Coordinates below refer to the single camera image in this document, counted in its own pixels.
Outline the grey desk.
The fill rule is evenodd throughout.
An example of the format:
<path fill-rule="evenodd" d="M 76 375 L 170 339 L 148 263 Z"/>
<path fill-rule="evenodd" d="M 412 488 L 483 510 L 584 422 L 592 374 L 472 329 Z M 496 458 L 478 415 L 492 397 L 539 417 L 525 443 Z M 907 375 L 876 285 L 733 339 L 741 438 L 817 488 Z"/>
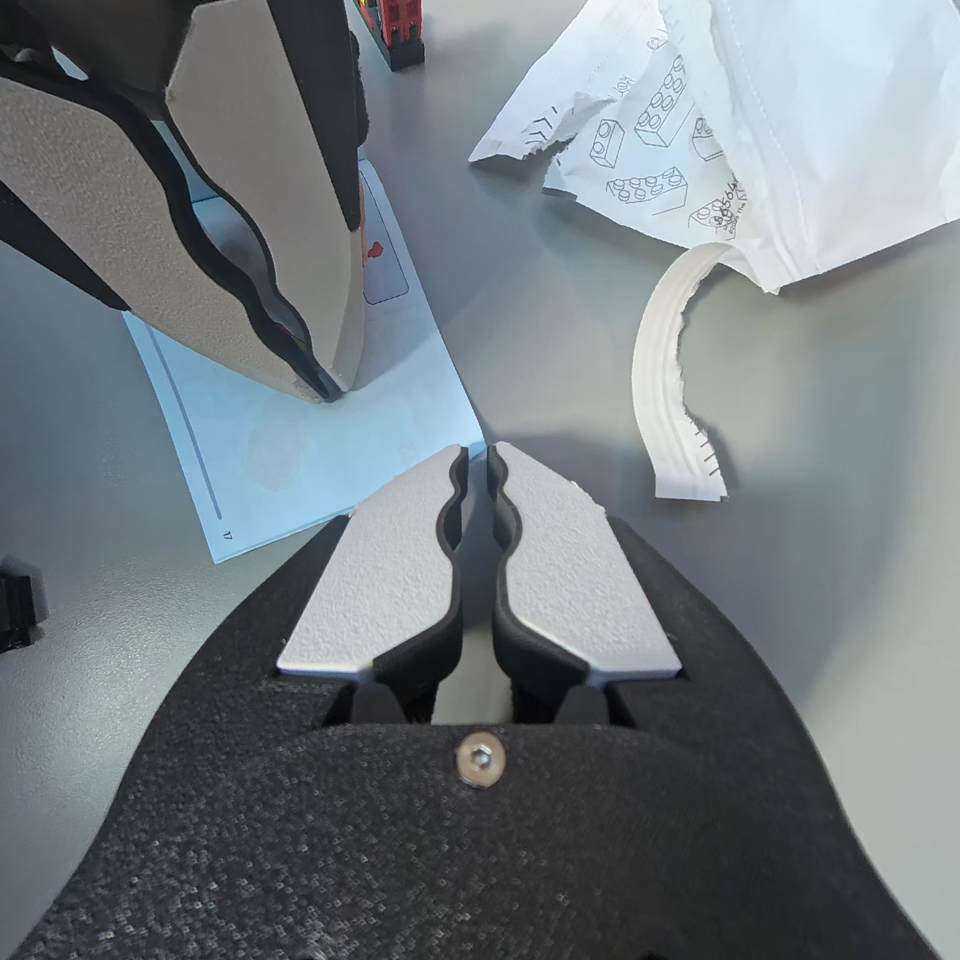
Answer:
<path fill-rule="evenodd" d="M 362 26 L 366 153 L 488 443 L 576 481 L 703 592 L 792 699 L 864 848 L 958 958 L 958 224 L 764 294 L 716 268 L 685 398 L 729 498 L 660 501 L 633 417 L 642 307 L 677 254 L 471 165 L 581 2 L 425 2 L 426 63 Z M 213 563 L 119 314 L 2 247 L 2 563 L 39 582 L 2 655 L 2 958 L 86 853 L 210 633 L 319 532 Z"/>

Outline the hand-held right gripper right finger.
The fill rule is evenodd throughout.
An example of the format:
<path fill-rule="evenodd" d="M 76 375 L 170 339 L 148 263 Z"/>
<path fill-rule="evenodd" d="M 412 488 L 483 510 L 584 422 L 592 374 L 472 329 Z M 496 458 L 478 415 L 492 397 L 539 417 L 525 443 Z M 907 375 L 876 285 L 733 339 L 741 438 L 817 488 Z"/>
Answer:
<path fill-rule="evenodd" d="M 603 689 L 682 669 L 606 510 L 506 441 L 487 450 L 501 550 L 494 653 L 521 690 Z"/>

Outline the small black Lego piece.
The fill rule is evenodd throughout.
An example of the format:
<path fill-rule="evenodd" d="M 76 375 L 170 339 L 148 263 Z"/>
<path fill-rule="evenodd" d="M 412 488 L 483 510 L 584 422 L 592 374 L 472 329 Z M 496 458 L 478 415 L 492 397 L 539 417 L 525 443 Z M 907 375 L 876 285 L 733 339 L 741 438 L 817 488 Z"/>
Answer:
<path fill-rule="evenodd" d="M 21 565 L 5 558 L 1 563 L 1 653 L 31 646 L 38 636 L 34 578 Z"/>

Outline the torn white paper strip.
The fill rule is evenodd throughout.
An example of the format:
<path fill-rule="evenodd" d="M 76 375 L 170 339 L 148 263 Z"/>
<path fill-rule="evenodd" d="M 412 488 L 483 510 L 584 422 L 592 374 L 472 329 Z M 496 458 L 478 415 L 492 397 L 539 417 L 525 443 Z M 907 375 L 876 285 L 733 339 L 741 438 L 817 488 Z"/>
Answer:
<path fill-rule="evenodd" d="M 657 498 L 719 502 L 728 495 L 711 441 L 687 410 L 678 350 L 689 300 L 730 250 L 710 242 L 682 253 L 656 283 L 640 320 L 631 399 Z"/>

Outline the torn white paper bag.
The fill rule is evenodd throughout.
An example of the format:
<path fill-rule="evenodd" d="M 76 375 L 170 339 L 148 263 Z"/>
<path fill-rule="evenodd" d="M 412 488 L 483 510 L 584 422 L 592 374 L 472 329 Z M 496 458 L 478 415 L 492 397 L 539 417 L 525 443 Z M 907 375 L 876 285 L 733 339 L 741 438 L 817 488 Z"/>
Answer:
<path fill-rule="evenodd" d="M 468 161 L 766 292 L 958 220 L 954 2 L 586 2 Z"/>

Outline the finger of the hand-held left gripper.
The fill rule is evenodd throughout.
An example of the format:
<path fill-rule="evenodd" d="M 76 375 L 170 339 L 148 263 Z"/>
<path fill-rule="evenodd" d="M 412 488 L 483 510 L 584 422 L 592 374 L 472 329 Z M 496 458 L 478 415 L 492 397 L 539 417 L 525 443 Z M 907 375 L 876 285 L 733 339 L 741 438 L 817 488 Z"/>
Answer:
<path fill-rule="evenodd" d="M 152 122 L 92 79 L 1 66 L 2 183 L 126 310 L 187 349 L 306 402 L 339 388 L 214 244 Z"/>
<path fill-rule="evenodd" d="M 308 354 L 354 390 L 365 341 L 357 55 L 343 2 L 167 2 L 166 113 L 232 201 Z"/>

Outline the light blue instruction booklet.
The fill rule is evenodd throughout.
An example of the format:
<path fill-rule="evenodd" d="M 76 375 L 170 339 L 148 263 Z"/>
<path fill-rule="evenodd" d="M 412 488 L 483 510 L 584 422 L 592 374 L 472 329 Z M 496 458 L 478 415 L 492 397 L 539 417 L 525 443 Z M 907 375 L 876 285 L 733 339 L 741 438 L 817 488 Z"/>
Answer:
<path fill-rule="evenodd" d="M 304 402 L 122 313 L 215 564 L 349 512 L 448 446 L 483 446 L 390 199 L 364 148 L 358 160 L 370 258 L 356 390 Z"/>

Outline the long red black brick model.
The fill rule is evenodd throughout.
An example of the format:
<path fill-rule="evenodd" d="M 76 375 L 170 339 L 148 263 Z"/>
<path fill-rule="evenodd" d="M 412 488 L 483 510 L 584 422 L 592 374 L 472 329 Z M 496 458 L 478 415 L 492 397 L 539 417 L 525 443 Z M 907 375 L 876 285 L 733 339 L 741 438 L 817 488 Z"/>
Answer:
<path fill-rule="evenodd" d="M 354 1 L 353 4 L 392 72 L 425 62 L 422 1 Z"/>

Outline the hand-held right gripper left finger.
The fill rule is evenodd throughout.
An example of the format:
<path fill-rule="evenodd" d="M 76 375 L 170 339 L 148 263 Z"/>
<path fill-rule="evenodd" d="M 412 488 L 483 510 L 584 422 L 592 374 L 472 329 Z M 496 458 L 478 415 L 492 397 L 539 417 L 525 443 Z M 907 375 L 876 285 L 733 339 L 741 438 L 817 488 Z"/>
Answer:
<path fill-rule="evenodd" d="M 469 451 L 451 444 L 350 514 L 276 667 L 351 683 L 439 683 L 462 649 L 462 503 Z"/>

